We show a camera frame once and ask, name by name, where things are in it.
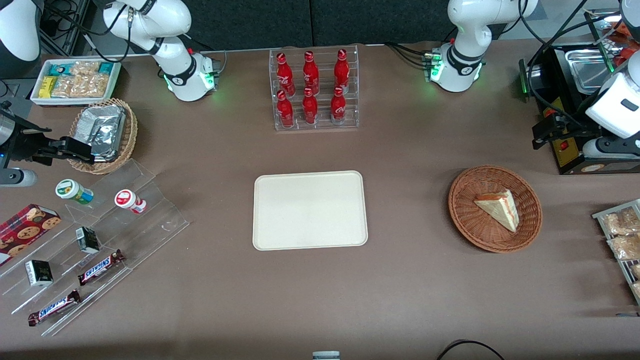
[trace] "white tray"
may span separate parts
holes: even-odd
[[[66,63],[73,63],[75,61],[100,61],[104,62],[101,58],[63,58],[63,59],[54,59],[47,60],[42,65],[42,69],[40,69],[40,74],[38,75],[38,80],[36,81],[36,85],[33,87],[33,91],[31,92],[31,101],[34,104],[40,106],[73,106],[73,105],[85,105],[85,104],[95,104],[96,102],[100,102],[106,99],[111,98],[111,94],[113,93],[113,89],[116,87],[116,81],[118,80],[118,75],[120,73],[120,68],[122,67],[121,63],[114,63],[113,68],[111,69],[111,74],[109,75],[109,82],[107,83],[107,89],[104,92],[102,97],[69,97],[69,98],[61,98],[61,97],[51,97],[51,98],[40,98],[38,97],[38,91],[42,86],[42,80],[49,73],[49,69],[53,65],[60,65]]]
[[[364,186],[359,172],[264,175],[255,181],[256,249],[360,246],[367,238]]]

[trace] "white box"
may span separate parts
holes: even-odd
[[[104,92],[104,96],[102,97],[69,97],[69,98],[38,97],[38,91],[42,86],[42,80],[49,73],[49,70],[53,65],[67,64],[75,61],[105,62],[102,58],[64,58],[64,59],[46,60],[42,65],[42,69],[40,69],[40,74],[38,75],[38,80],[36,81],[36,85],[33,87],[33,91],[31,91],[31,97],[30,97],[31,101],[33,101],[34,104],[37,104],[40,106],[73,106],[73,105],[95,104],[96,102],[110,99],[111,94],[113,94],[113,89],[115,89],[116,87],[116,81],[118,80],[120,68],[122,67],[121,63],[113,64],[113,68],[111,69],[111,74],[109,75],[109,82],[107,83],[107,90]]]

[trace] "cookie box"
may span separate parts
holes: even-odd
[[[57,212],[30,204],[0,224],[0,266],[60,222]]]

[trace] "snack box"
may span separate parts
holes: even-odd
[[[57,212],[30,204],[0,224],[0,266],[20,254],[61,221]]]
[[[42,65],[42,69],[40,69],[40,74],[38,75],[38,80],[36,81],[36,85],[31,92],[31,101],[34,104],[43,106],[43,107],[51,107],[51,106],[84,106],[86,104],[95,104],[96,102],[101,102],[111,98],[111,94],[113,93],[113,89],[116,87],[116,81],[118,79],[118,75],[120,73],[120,68],[122,64],[114,63],[113,68],[111,69],[111,74],[109,75],[109,82],[107,83],[107,90],[104,92],[102,97],[73,97],[73,98],[40,98],[38,96],[38,91],[42,86],[42,81],[45,76],[48,76],[51,68],[56,65],[63,65],[68,63],[73,63],[75,61],[100,61],[104,62],[101,58],[62,58],[62,59],[53,59],[46,60]]]

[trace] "clear acrylic display stand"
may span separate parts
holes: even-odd
[[[331,99],[333,98],[334,76],[333,68],[338,60],[338,50],[345,49],[347,51],[347,62],[349,63],[349,92],[344,94],[347,106],[344,112],[345,121],[342,125],[334,125],[331,122]],[[305,51],[314,52],[314,57],[318,70],[320,72],[320,92],[316,95],[318,101],[317,122],[314,125],[307,124],[304,118],[302,108],[302,99],[304,99],[305,80],[302,68],[305,65]],[[278,98],[276,93],[280,90],[278,82],[278,62],[276,55],[284,53],[287,57],[287,63],[293,71],[293,83],[296,85],[296,93],[289,98],[293,105],[294,125],[285,128],[280,122],[278,116]],[[269,52],[269,78],[271,80],[271,99],[273,101],[273,118],[275,120],[276,130],[314,130],[314,129],[343,129],[346,127],[358,127],[360,123],[360,113],[358,111],[358,102],[360,100],[360,82],[359,82],[359,62],[358,47],[349,46],[326,46],[313,47],[310,49],[275,49]]]
[[[82,303],[72,306],[63,314],[52,315],[37,327],[42,331],[42,336],[55,335],[142,261],[187,227],[189,223],[180,211],[165,199],[151,181],[153,177],[153,174],[140,164],[129,160],[122,168],[90,187],[95,194],[91,206],[83,209],[81,205],[69,204],[68,209],[76,222],[22,258],[0,278],[3,306],[11,309],[12,314],[24,317],[27,326],[29,314],[62,299],[73,289],[78,289],[83,299]],[[115,206],[113,197],[117,191],[124,188],[134,191],[146,200],[147,208],[142,214],[137,215],[128,209]],[[100,252],[87,254],[80,251],[76,242],[76,229],[80,226],[90,226],[95,231],[100,243]],[[117,249],[126,257],[124,261],[107,270],[96,281],[84,286],[79,285],[78,275],[106,259]],[[54,278],[51,285],[29,285],[24,263],[32,259],[49,262]]]

